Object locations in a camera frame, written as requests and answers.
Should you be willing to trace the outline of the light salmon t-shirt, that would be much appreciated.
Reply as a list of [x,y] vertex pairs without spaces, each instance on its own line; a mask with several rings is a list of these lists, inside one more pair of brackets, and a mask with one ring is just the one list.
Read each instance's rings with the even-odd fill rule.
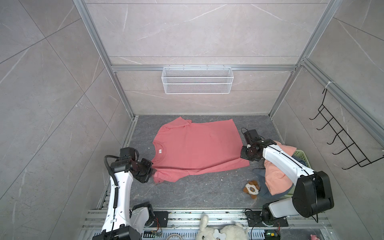
[[265,160],[265,184],[272,196],[286,195],[294,186],[293,182],[277,166]]

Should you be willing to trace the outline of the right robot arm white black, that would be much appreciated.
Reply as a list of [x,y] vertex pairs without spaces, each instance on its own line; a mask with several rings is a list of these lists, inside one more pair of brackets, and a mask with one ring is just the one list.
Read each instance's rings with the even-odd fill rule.
[[292,197],[263,205],[260,221],[264,225],[272,226],[277,219],[296,215],[313,218],[318,223],[318,214],[334,207],[330,178],[325,172],[316,172],[296,161],[275,141],[262,138],[256,130],[246,130],[243,135],[247,144],[242,147],[242,159],[269,161],[295,186]]

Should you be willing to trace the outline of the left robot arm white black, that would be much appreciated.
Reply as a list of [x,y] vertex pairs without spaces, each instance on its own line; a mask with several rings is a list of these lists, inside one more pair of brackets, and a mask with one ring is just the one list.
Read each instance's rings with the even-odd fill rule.
[[149,227],[155,214],[148,202],[130,209],[130,193],[134,180],[146,183],[153,175],[153,163],[138,160],[137,149],[127,147],[119,156],[106,155],[104,164],[110,175],[111,195],[108,212],[100,234],[94,240],[141,240],[144,227]]

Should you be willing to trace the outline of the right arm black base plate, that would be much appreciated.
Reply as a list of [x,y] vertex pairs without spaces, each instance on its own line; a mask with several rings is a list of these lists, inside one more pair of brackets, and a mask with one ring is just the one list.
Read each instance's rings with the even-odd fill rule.
[[246,209],[244,211],[249,227],[288,227],[286,217],[274,218],[268,217],[263,211],[253,211]]

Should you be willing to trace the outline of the small brown plush toy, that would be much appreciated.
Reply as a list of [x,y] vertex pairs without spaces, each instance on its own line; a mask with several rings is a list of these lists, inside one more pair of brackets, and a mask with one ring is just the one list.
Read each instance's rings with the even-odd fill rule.
[[261,187],[259,186],[258,182],[253,180],[249,181],[245,187],[243,188],[243,192],[250,195],[252,199],[257,199],[258,194],[260,192]]

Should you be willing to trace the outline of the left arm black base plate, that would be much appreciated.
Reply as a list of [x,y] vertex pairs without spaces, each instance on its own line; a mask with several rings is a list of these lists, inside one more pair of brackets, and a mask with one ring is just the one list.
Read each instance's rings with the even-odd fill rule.
[[169,212],[167,211],[155,211],[150,213],[149,220],[145,223],[145,227],[148,228],[165,228],[168,226]]

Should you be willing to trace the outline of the green plastic basket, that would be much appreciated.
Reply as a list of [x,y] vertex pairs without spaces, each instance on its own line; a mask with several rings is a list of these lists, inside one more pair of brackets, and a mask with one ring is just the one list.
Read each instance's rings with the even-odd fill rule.
[[[292,157],[298,162],[300,162],[301,164],[305,165],[306,167],[311,168],[310,162],[304,151],[296,150],[292,155]],[[295,191],[295,186],[293,185],[290,191],[286,195],[284,195],[284,198],[292,197],[294,194],[294,191]]]

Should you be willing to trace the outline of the white plush bunny toy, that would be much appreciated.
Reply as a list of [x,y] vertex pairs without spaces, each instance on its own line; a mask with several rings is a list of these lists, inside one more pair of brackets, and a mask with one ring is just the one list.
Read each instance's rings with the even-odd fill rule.
[[208,226],[209,216],[203,215],[200,220],[199,231],[196,240],[248,240],[248,230],[240,223],[228,225],[222,229],[215,229]]

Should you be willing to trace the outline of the grey blue t-shirt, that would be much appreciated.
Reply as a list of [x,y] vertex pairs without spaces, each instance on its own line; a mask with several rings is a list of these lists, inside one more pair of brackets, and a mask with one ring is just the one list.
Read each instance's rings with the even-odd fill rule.
[[259,197],[264,198],[265,200],[271,200],[271,201],[284,197],[282,194],[277,195],[277,196],[272,196],[269,193],[269,190],[265,184],[266,169],[253,169],[253,172],[255,173],[257,180],[258,180],[258,184],[261,187],[259,195],[258,195]]

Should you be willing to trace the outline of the dark pink t-shirt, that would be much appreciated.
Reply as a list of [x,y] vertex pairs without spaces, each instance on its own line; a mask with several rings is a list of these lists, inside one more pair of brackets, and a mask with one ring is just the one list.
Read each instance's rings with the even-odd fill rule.
[[153,145],[157,184],[250,165],[241,158],[243,143],[232,119],[194,123],[179,117],[159,129]]

